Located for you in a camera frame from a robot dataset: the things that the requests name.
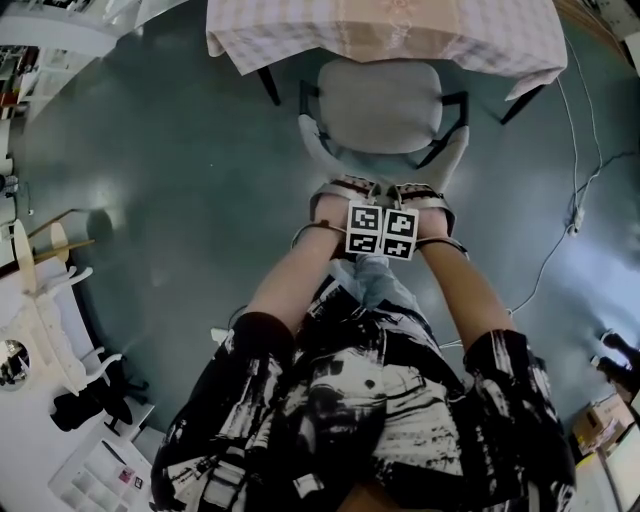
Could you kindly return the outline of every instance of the cardboard box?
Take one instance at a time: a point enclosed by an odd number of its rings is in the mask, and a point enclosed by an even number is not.
[[[587,407],[576,419],[573,433],[580,451],[586,455],[600,446],[609,448],[633,423],[627,404],[614,393]]]

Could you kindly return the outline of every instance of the wrist strap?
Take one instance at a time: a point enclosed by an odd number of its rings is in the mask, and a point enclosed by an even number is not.
[[[307,224],[306,226],[302,226],[298,232],[294,235],[293,240],[291,240],[291,248],[293,249],[296,244],[298,243],[298,240],[300,239],[300,236],[302,235],[302,233],[304,233],[307,229],[310,228],[322,228],[322,229],[328,229],[330,231],[335,231],[336,233],[340,233],[342,235],[346,235],[347,232],[342,229],[342,228],[337,228],[335,226],[332,226],[331,224],[329,224],[328,220],[321,220],[319,222],[311,222],[310,224]]]
[[[416,242],[416,251],[418,249],[420,249],[421,247],[424,247],[426,245],[431,245],[431,244],[447,244],[450,245],[451,247],[455,247],[456,249],[458,249],[462,254],[464,254],[464,256],[469,259],[469,252],[464,248],[464,246],[458,242],[457,240],[453,239],[453,238],[447,238],[447,237],[433,237],[433,238],[423,238],[421,240],[418,240]]]

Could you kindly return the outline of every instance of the gray floor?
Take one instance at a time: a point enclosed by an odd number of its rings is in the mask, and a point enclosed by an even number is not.
[[[213,326],[246,303],[306,220],[320,183],[296,123],[297,82],[314,81],[332,55],[311,51],[272,67],[283,105],[255,75],[240,77],[226,56],[210,58],[205,2],[191,0],[122,39],[93,62],[28,126],[16,150],[36,225],[67,208],[76,252],[95,275],[82,285],[93,325],[150,384],[153,422],[166,427],[211,358]],[[567,26],[595,106],[605,158],[634,151],[640,82],[607,48]],[[471,95],[471,144],[449,190],[457,237],[505,303],[530,293],[560,237],[572,192],[573,147],[557,85],[510,125],[502,115],[511,80],[435,63],[446,92]],[[580,151],[579,183],[597,164],[590,114],[575,68],[562,75]],[[358,158],[359,165],[406,166]],[[516,315],[546,358],[555,403],[568,420],[606,393],[589,366],[597,336],[640,333],[638,158],[612,164],[595,182],[583,231],[550,263],[535,300]],[[395,266],[419,297],[441,343],[455,339],[430,272]],[[448,350],[462,368],[462,351]]]

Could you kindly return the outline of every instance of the checkered tablecloth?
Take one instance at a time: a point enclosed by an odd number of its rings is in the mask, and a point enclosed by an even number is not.
[[[567,66],[552,0],[209,0],[207,44],[243,75],[312,48],[360,62],[449,59],[517,78],[507,99]]]

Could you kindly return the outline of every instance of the black and white patterned shirt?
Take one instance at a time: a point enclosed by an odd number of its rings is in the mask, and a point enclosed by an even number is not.
[[[294,338],[248,313],[200,377],[152,471],[159,510],[336,510],[377,480],[401,508],[563,512],[575,470],[525,336],[465,357],[465,390],[421,314],[363,308],[333,278]]]

